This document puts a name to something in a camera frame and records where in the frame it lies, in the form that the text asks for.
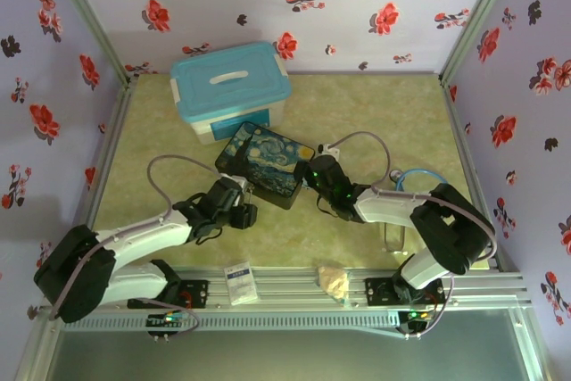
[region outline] plastic storage box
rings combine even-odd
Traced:
[[[251,122],[245,122],[215,162],[221,173],[242,176],[253,194],[290,209],[302,188],[306,162],[315,151]]]
[[[232,137],[246,121],[279,125],[292,94],[284,64],[267,42],[176,62],[170,77],[178,113],[203,145]]]

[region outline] purple wall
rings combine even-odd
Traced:
[[[571,377],[571,10],[497,0],[451,92],[498,240]]]
[[[32,277],[88,192],[120,82],[70,0],[0,4],[0,378],[10,380],[42,298]]]

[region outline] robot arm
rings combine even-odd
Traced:
[[[449,272],[465,274],[491,241],[482,225],[493,232],[492,225],[451,185],[439,185],[428,198],[379,193],[352,183],[330,154],[308,163],[305,180],[341,219],[416,228],[426,248],[408,258],[393,276],[394,293],[402,303],[414,303],[425,287]],[[479,225],[458,215],[458,209]]]
[[[34,281],[51,304],[72,281],[58,310],[66,323],[109,302],[153,298],[170,303],[178,296],[180,279],[165,262],[127,265],[163,248],[192,241],[201,244],[226,225],[249,228],[256,221],[257,208],[244,202],[248,186],[244,178],[223,176],[208,194],[175,203],[163,216],[98,232],[85,225],[74,227],[39,268]],[[74,274],[80,261],[96,247]]]

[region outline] blue tube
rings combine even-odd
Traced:
[[[437,178],[442,183],[448,183],[448,181],[445,178],[443,178],[440,174],[435,173],[431,170],[411,169],[411,170],[407,170],[407,171],[403,172],[401,174],[401,176],[399,177],[399,179],[397,180],[397,182],[396,182],[396,190],[397,191],[404,191],[404,187],[402,186],[402,182],[404,181],[404,178],[406,178],[409,174],[413,174],[413,173],[424,173],[424,174],[427,174],[429,176],[432,176],[433,178]]]

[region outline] cable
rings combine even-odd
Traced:
[[[176,310],[176,311],[183,311],[186,314],[190,314],[194,318],[194,320],[196,320],[196,324],[194,326],[190,327],[189,329],[178,331],[177,335],[189,334],[190,332],[196,330],[198,328],[198,326],[200,325],[200,319],[198,318],[198,315],[189,308],[179,307],[178,305],[172,305],[170,303],[155,301],[154,299],[146,299],[146,298],[135,298],[135,299],[138,299],[139,301],[144,302],[144,303],[152,303],[153,305],[159,305],[159,306],[164,307],[164,308],[168,308],[168,309]]]
[[[458,214],[476,223],[477,226],[480,227],[486,233],[486,235],[488,235],[488,238],[490,238],[492,249],[484,256],[480,256],[478,259],[476,259],[476,261],[487,261],[488,259],[492,258],[494,254],[496,254],[496,251],[498,250],[498,242],[496,241],[496,236],[493,233],[493,231],[490,228],[488,228],[488,226],[485,225],[479,218],[474,216],[472,213],[462,209],[458,205],[449,203],[447,201],[441,200],[440,198],[436,198],[431,195],[412,194],[408,192],[385,191],[382,189],[378,189],[374,185],[375,184],[371,185],[371,190],[379,196],[387,196],[389,198],[397,198],[401,200],[419,199],[419,200],[430,201],[433,203],[437,203],[441,206],[448,207],[449,209],[457,212]]]
[[[159,195],[167,203],[167,211],[165,212],[165,214],[159,216],[157,219],[153,219],[149,222],[144,223],[143,225],[137,225],[135,227],[125,229],[124,231],[119,232],[115,236],[110,236],[109,238],[104,239],[101,243],[96,244],[94,247],[92,247],[89,250],[89,252],[87,252],[86,255],[83,258],[81,258],[81,261],[79,261],[78,265],[75,267],[75,269],[71,273],[70,278],[68,279],[67,283],[63,287],[63,290],[60,293],[60,296],[57,298],[57,301],[55,302],[54,307],[52,308],[52,312],[50,312],[50,316],[49,316],[50,320],[53,321],[57,318],[58,311],[59,311],[60,307],[62,306],[63,301],[67,297],[68,293],[70,292],[71,287],[75,283],[75,280],[77,279],[77,277],[79,275],[79,272],[81,272],[83,267],[89,261],[89,258],[91,258],[91,256],[93,256],[95,254],[95,252],[97,252],[102,247],[105,247],[110,242],[115,241],[115,239],[123,238],[126,234],[131,234],[133,232],[137,232],[139,229],[145,229],[145,228],[148,228],[154,224],[160,224],[162,219],[168,217],[172,213],[172,207],[171,207],[172,201],[170,200],[169,196],[162,189],[160,189],[157,186],[157,184],[154,182],[153,177],[151,175],[151,169],[152,169],[153,165],[158,160],[163,160],[165,158],[171,158],[171,159],[177,159],[177,160],[183,160],[183,161],[191,162],[193,164],[196,164],[200,167],[207,169],[208,171],[211,171],[212,173],[216,174],[219,178],[221,177],[220,173],[218,173],[215,169],[212,169],[212,168],[208,167],[206,164],[203,164],[197,160],[193,160],[192,158],[188,158],[187,156],[184,156],[184,155],[177,155],[177,154],[168,153],[168,154],[164,154],[164,155],[155,156],[154,158],[152,158],[146,167],[146,178],[149,180],[149,183],[151,184],[153,189],[155,191],[157,191],[159,193]]]
[[[411,170],[406,170],[404,171],[398,178],[398,180],[396,181],[396,190],[397,191],[402,191],[404,192],[404,186],[402,185],[402,182],[404,182],[404,179],[410,175],[410,174],[415,174],[415,173],[424,173],[424,174],[428,174],[434,178],[437,178],[438,180],[440,180],[442,183],[448,183],[448,181],[443,178],[440,174],[435,173],[431,170],[426,170],[426,169],[411,169]],[[383,242],[385,243],[385,250],[389,253],[401,253],[404,250],[404,227],[401,227],[401,243],[398,247],[393,248],[388,244],[388,241],[386,239],[386,224],[385,224],[385,236],[383,238]]]
[[[428,325],[428,327],[425,330],[418,333],[418,337],[426,335],[428,332],[430,332],[432,329],[434,329],[434,327],[438,324],[438,322],[440,321],[440,319],[442,318],[442,316],[444,314],[444,310],[446,310],[446,305],[448,305],[448,302],[450,301],[450,297],[452,296],[453,290],[454,290],[454,276],[451,274],[450,275],[450,290],[448,291],[448,296],[446,296],[446,301],[444,301],[443,307],[440,309],[440,312],[438,313],[438,315],[436,316],[434,321],[432,323],[430,323],[430,325]]]
[[[385,170],[385,174],[383,175],[383,177],[381,177],[379,180],[377,180],[376,182],[373,182],[373,184],[371,185],[371,187],[374,187],[376,185],[380,185],[381,183],[383,183],[385,181],[386,178],[388,178],[389,173],[391,172],[391,152],[389,151],[388,146],[386,145],[385,141],[377,136],[376,134],[370,133],[368,131],[355,131],[354,133],[351,133],[348,136],[343,137],[341,140],[338,140],[337,142],[333,143],[332,145],[330,145],[329,147],[336,147],[338,145],[340,145],[342,142],[344,142],[345,140],[350,139],[353,136],[357,136],[358,134],[364,134],[366,136],[371,136],[373,137],[378,143],[381,144],[381,146],[383,147],[383,149],[385,149],[385,154],[386,154],[386,170]]]
[[[404,178],[406,178],[409,174],[414,174],[414,173],[427,174],[429,176],[432,176],[433,178],[437,178],[442,183],[448,183],[448,181],[445,178],[443,178],[440,174],[435,173],[434,171],[427,170],[427,169],[411,169],[411,170],[406,170],[401,174],[401,176],[399,177],[399,179],[396,182],[396,190],[397,191],[404,191],[404,186],[402,185]]]

